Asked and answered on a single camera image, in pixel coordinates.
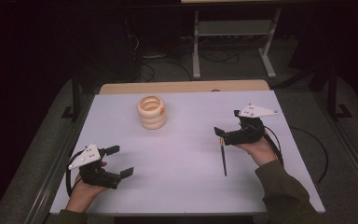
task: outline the green sleeve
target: green sleeve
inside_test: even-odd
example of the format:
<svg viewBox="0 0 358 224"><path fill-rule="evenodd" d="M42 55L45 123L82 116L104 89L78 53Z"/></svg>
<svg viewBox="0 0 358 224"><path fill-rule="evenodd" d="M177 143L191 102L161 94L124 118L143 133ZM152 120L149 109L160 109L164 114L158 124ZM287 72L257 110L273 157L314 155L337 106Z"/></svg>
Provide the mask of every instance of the green sleeve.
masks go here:
<svg viewBox="0 0 358 224"><path fill-rule="evenodd" d="M68 210L61 210L57 224L85 224L87 215L85 213L76 213Z"/></svg>
<svg viewBox="0 0 358 224"><path fill-rule="evenodd" d="M286 173L279 161L264 164L255 173L263 185L263 202L272 223L325 223L310 204L307 191Z"/></svg>

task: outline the white tabletop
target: white tabletop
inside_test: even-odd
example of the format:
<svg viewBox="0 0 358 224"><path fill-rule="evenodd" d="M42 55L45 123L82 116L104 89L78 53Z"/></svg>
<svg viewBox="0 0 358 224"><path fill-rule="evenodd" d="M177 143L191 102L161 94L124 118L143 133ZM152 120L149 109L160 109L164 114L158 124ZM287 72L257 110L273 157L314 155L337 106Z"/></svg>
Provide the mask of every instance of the white tabletop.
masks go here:
<svg viewBox="0 0 358 224"><path fill-rule="evenodd" d="M266 212L264 191L255 175L257 166L244 151L228 146L224 176L219 138L213 127L240 128L235 109L249 103L278 110L262 118L279 138L285 169L310 194L318 212L324 206L298 152L273 91L217 91L156 93L166 104L167 122L147 130L139 122L138 101L148 94L97 95L75 152L95 143L99 148L120 146L105 157L105 170L118 174L134 167L134 174L117 189L100 195L89 213L114 216L251 215ZM72 183L77 170L73 170ZM50 212L59 213L68 201L64 180Z"/></svg>

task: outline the metal stand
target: metal stand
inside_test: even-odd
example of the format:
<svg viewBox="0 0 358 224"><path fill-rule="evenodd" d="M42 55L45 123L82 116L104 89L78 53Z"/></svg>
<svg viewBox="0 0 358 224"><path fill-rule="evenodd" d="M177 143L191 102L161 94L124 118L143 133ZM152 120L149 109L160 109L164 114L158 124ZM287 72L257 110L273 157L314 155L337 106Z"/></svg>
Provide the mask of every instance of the metal stand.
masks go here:
<svg viewBox="0 0 358 224"><path fill-rule="evenodd" d="M271 45L272 38L274 37L275 29L276 29L276 27L278 25L278 19L279 19L280 15L281 15L281 9L278 8L275 11L274 18L272 19L271 25L269 26L269 29L268 29L267 43L264 46L264 48L258 49L258 52L259 52L260 57L261 57L261 60L263 61L264 67L266 68L267 75L268 75L269 78L277 77L275 72L274 72L274 69L272 68L271 62L269 61L268 54L269 54L269 46Z"/></svg>
<svg viewBox="0 0 358 224"><path fill-rule="evenodd" d="M258 51L268 77L275 78L276 75L269 61L268 53L280 14L281 9L278 8L272 20L199 21L199 12L196 11L194 19L193 78L200 79L199 36L214 35L266 35L266 45Z"/></svg>
<svg viewBox="0 0 358 224"><path fill-rule="evenodd" d="M331 66L330 78L328 80L327 91L327 112L330 114L334 121L338 121L338 118L351 118L352 115L345 105L338 105L342 112L336 112L337 101L337 72L334 65Z"/></svg>
<svg viewBox="0 0 358 224"><path fill-rule="evenodd" d="M76 72L74 72L74 75L72 76L72 102L73 106L67 106L65 111L63 111L61 118L72 119L72 122L75 122L80 111L80 90Z"/></svg>

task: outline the hand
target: hand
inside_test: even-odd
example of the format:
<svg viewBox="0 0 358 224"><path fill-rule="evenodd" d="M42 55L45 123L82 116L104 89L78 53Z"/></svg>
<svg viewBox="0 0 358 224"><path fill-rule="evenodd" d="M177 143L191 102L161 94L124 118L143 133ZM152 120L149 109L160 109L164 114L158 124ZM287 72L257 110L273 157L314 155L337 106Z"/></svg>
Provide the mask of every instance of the hand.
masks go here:
<svg viewBox="0 0 358 224"><path fill-rule="evenodd" d="M102 192L106 191L108 188L100 186L92 186L83 182L80 179L80 175L77 175L77 183L72 189L71 198L69 199L68 204L66 205L66 210L78 213L84 213L90 207L94 199Z"/></svg>
<svg viewBox="0 0 358 224"><path fill-rule="evenodd" d="M269 163L270 161L277 160L271 145L264 137L262 137L258 142L252 144L239 144L235 147L245 150L252 156L255 163L259 166Z"/></svg>

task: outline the cable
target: cable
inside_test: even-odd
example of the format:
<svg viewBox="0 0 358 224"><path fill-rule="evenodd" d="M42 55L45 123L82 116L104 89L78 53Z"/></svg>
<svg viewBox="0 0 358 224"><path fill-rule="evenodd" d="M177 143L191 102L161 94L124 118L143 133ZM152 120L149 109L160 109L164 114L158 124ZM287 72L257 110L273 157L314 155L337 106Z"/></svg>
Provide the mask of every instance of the cable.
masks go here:
<svg viewBox="0 0 358 224"><path fill-rule="evenodd" d="M176 66L179 66L179 67L181 67L181 68L183 68L183 69L185 70L185 72L187 73L188 78L190 79L190 81L192 80L192 77L191 77L190 73L187 71L187 69L186 69L185 67L183 67L183 66L182 66L181 64L179 64L179 63L174 63L174 62L150 62L150 63L147 63L147 64L151 64L151 63L170 63L170 64L174 64L174 65L176 65Z"/></svg>
<svg viewBox="0 0 358 224"><path fill-rule="evenodd" d="M293 129L293 130L300 131L302 133L306 133L309 136L311 136L313 139L315 139L319 143L319 145L321 146L322 150L324 151L324 156L325 156L325 159L326 159L325 165L324 165L324 171L323 171L323 173L321 174L321 176L319 177L319 179L317 181L317 183L320 184L322 182L322 180L324 179L324 176L327 173L328 163L329 163L328 153L327 153L327 150L326 150L324 144L315 135L313 135L312 133L309 133L309 132L307 132L305 130L302 130L302 129L299 129L299 128L296 128L296 127L292 127L292 126L290 126L290 128Z"/></svg>
<svg viewBox="0 0 358 224"><path fill-rule="evenodd" d="M150 74L150 73L147 73L147 72L143 69L142 65L145 66L145 67L148 67L148 68L151 70L151 74ZM153 67L151 67L150 65L144 64L144 63L141 63L141 66L140 66L140 67L141 67L141 72L139 73L139 82L141 82L141 77L142 77L146 82L150 82L151 80L156 81L156 80L155 80L155 70L154 70ZM142 72L144 72L146 75L149 75L150 78L144 77L144 75L142 74Z"/></svg>
<svg viewBox="0 0 358 224"><path fill-rule="evenodd" d="M78 179L76 182L75 182L75 184L74 184L74 186L72 187L72 189L71 189L71 191L73 191L74 190L74 188L76 187L76 185L80 182L80 180L82 180L82 178L80 177L80 179Z"/></svg>
<svg viewBox="0 0 358 224"><path fill-rule="evenodd" d="M66 166L66 172L65 172L65 183L66 183L66 192L68 193L68 196L70 197L72 194L72 189L75 186L71 186L71 170L69 169L69 164L72 164L72 162L75 160L75 158L80 155L83 152L83 150L78 151L72 158L69 160L68 165Z"/></svg>
<svg viewBox="0 0 358 224"><path fill-rule="evenodd" d="M225 63L225 64L238 63L239 60L240 60L241 54L242 54L245 50L247 50L251 45L253 45L255 41L259 40L260 38L261 38L260 36L256 37L256 38L253 39L251 42L249 42L249 43L245 46L245 48L241 49L241 50L238 51L238 52L232 51L232 52L234 52L232 55L228 52L228 50L222 50L222 52L224 52L224 53L227 54L227 57L226 57L225 59L219 59L218 57L212 55L211 53L210 53L209 55L215 57L216 59L214 59L214 58L208 58L207 56L205 56L205 54L207 54L207 53L204 52L204 51L200 51L200 52L199 52L199 55L200 55L203 59L205 59L205 60L207 60L207 61L210 61L210 62ZM224 43L223 41L221 41L221 45L222 45L224 48L227 49L227 46L225 45L225 43ZM228 62L229 60L231 60L231 59L234 58L234 57L236 58L236 60L235 60L234 62L231 62L231 63Z"/></svg>
<svg viewBox="0 0 358 224"><path fill-rule="evenodd" d="M275 139L277 140L277 143L278 143L278 147L275 146L274 142L272 141L272 139L269 137L268 134L264 134L264 138L266 138L266 140L272 146L272 150L274 150L275 154L277 155L278 161L280 161L281 165L284 166L283 156L282 156L282 151L281 151L281 144L278 140L277 135L269 127L264 126L264 128L268 129L275 136Z"/></svg>
<svg viewBox="0 0 358 224"><path fill-rule="evenodd" d="M150 55L150 56L143 56L144 59L160 59L160 58L165 58L167 57L167 54L155 54L155 55Z"/></svg>
<svg viewBox="0 0 358 224"><path fill-rule="evenodd" d="M193 36L182 36L181 37L181 41L183 42L183 44L186 44L185 46L183 46L182 48L184 49L188 49L189 47L192 49L192 47L194 46L194 37Z"/></svg>
<svg viewBox="0 0 358 224"><path fill-rule="evenodd" d="M130 54L132 54L133 56L135 56L136 55L136 50L138 49L138 47L139 47L139 39L138 39L138 37L136 37L136 35L128 35L128 37L132 37L132 38L134 38L135 40L136 40L136 44L135 44L135 47L133 48L133 50L130 50Z"/></svg>

